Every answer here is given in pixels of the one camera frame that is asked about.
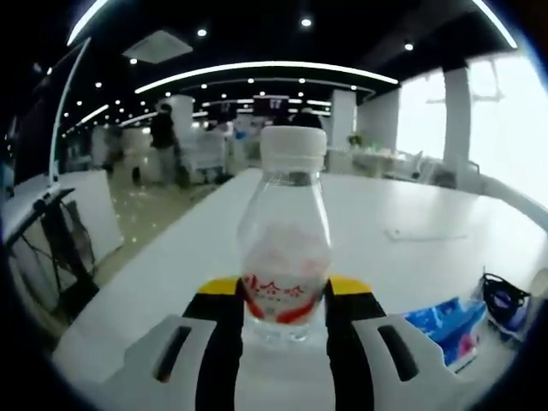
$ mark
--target black stand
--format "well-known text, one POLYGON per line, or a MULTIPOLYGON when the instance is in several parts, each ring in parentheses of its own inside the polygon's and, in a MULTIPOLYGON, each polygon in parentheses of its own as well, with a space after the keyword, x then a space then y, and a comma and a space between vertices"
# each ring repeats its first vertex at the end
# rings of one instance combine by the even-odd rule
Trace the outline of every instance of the black stand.
POLYGON ((42 219, 42 228, 50 244, 52 264, 56 276, 58 277, 58 263, 64 262, 68 271, 76 277, 76 283, 65 290, 59 289, 59 301, 63 309, 70 318, 75 319, 87 303, 98 293, 98 286, 93 282, 90 273, 81 260, 61 208, 62 199, 73 191, 73 188, 64 189, 34 203, 33 212, 6 241, 6 247, 11 248, 15 241, 35 221, 42 219))

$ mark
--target pillar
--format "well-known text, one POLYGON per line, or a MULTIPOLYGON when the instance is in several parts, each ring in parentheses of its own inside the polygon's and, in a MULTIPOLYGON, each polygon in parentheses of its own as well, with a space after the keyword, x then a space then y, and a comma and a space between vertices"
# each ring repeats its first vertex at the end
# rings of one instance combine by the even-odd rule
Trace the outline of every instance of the pillar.
POLYGON ((331 132, 327 145, 348 147, 348 136, 354 132, 354 115, 356 111, 356 93, 335 90, 331 97, 331 132))
POLYGON ((444 73, 447 123, 445 129, 444 163, 457 171, 459 162, 466 163, 470 151, 472 99, 468 69, 458 68, 444 73))

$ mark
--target window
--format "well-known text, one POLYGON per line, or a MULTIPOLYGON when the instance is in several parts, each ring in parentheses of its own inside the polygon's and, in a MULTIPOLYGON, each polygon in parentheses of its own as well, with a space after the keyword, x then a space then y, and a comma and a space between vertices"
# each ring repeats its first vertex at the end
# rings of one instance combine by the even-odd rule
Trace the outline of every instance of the window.
POLYGON ((402 84, 396 148, 442 158, 445 148, 445 83, 437 70, 402 84))
POLYGON ((533 65, 516 52, 469 67, 470 159, 483 174, 548 207, 548 97, 533 65))

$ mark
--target person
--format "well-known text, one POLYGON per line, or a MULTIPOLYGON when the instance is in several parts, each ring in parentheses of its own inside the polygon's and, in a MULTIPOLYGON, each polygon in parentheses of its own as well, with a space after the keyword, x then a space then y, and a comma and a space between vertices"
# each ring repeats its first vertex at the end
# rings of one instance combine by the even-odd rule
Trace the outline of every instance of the person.
POLYGON ((169 104, 160 105, 158 115, 154 117, 151 125, 152 146, 158 150, 162 179, 166 184, 174 182, 176 177, 176 137, 171 111, 169 104))
POLYGON ((291 125, 323 129, 322 122, 310 107, 305 107, 300 113, 295 114, 291 119, 291 125))

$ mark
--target blue package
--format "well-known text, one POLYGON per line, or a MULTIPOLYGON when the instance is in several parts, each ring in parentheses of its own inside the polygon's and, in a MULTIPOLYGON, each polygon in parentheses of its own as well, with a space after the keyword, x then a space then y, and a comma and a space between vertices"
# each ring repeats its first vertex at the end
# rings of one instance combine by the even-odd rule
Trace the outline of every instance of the blue package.
POLYGON ((474 327, 484 315, 483 301, 470 301, 463 306, 456 297, 434 307, 408 313, 405 319, 439 345, 444 351, 445 365, 457 371, 474 358, 478 344, 474 327))

